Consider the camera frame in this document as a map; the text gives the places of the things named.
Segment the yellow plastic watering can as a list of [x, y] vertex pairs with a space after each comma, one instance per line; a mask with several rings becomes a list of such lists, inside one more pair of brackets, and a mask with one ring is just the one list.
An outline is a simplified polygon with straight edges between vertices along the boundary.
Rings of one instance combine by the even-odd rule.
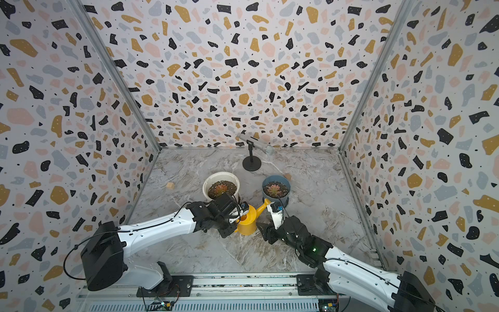
[[239, 233], [244, 236], [252, 235], [257, 230], [257, 219], [270, 204], [271, 201], [269, 199], [265, 199], [263, 204], [257, 209], [254, 208], [254, 206], [249, 205], [248, 212], [241, 217], [240, 222], [237, 224], [235, 233]]

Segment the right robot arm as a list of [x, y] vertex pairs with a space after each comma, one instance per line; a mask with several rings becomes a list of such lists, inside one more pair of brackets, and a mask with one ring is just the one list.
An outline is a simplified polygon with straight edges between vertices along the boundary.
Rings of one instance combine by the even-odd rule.
[[414, 274], [388, 272], [355, 259], [310, 234], [295, 216], [277, 225], [258, 222], [257, 228], [266, 242], [285, 243], [302, 263], [316, 269], [314, 284], [323, 294], [347, 295], [378, 311], [442, 311]]

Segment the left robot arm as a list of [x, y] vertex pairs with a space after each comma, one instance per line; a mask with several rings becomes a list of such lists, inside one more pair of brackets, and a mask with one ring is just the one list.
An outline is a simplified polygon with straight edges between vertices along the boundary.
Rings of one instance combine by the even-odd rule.
[[135, 285], [146, 295], [167, 295], [174, 279], [166, 265], [143, 267], [130, 258], [137, 252], [168, 239], [216, 229], [226, 238], [249, 211], [249, 205], [223, 193], [210, 202], [185, 203], [175, 213], [153, 220], [117, 226], [102, 224], [81, 252], [84, 276], [89, 291], [101, 291], [113, 285]]

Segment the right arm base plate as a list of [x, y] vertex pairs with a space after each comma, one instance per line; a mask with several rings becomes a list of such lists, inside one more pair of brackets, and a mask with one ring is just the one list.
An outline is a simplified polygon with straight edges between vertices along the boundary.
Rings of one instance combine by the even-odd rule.
[[296, 285], [299, 296], [335, 296], [327, 283], [316, 279], [314, 274], [299, 274], [296, 276]]

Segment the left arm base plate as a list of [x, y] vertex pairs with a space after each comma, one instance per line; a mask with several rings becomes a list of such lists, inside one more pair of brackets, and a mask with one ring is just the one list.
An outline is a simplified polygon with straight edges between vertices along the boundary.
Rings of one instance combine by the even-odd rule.
[[139, 287], [136, 296], [138, 298], [156, 298], [156, 297], [189, 297], [191, 295], [194, 276], [180, 275], [172, 276], [166, 281], [161, 282], [152, 290]]

